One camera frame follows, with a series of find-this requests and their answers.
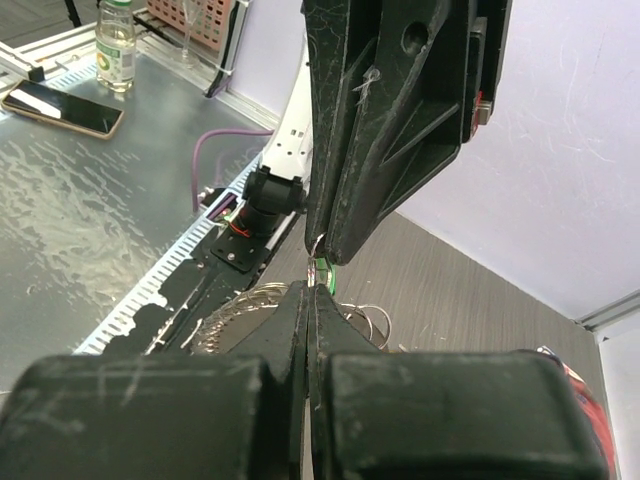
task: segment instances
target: bottle label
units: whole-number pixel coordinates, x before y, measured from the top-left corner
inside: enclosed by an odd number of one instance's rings
[[[96,42],[98,75],[110,83],[133,80],[135,74],[136,47],[111,47],[100,40]]]

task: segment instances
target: metal table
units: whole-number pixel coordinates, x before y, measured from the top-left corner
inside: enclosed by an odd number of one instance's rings
[[[94,79],[93,44],[88,26],[21,52],[46,67],[53,87],[122,108],[113,139],[0,113],[0,390],[36,358],[78,351],[114,307],[127,322],[135,299],[119,302],[195,220],[189,165],[201,134],[275,123],[232,92],[204,98],[211,66],[183,70],[170,47],[147,34],[133,91],[108,92]],[[0,95],[15,80],[0,76]],[[210,141],[201,182],[233,182],[264,142]],[[189,231],[207,228],[200,218]],[[139,286],[147,297],[162,280],[158,271]]]

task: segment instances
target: smartphone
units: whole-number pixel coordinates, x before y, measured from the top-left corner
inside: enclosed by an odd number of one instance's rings
[[[124,112],[39,83],[22,80],[2,100],[6,110],[36,120],[109,139]]]

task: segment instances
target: green lid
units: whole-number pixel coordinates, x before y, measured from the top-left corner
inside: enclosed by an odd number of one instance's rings
[[[111,5],[115,5],[116,7],[130,7],[131,2],[133,2],[133,0],[105,0],[105,1]]]

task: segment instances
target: white wall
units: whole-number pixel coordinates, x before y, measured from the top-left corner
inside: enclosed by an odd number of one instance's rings
[[[233,88],[282,111],[299,0],[254,0]],[[497,111],[400,211],[559,312],[640,287],[640,2],[515,0]]]
[[[609,329],[600,344],[622,480],[640,478],[640,313]]]

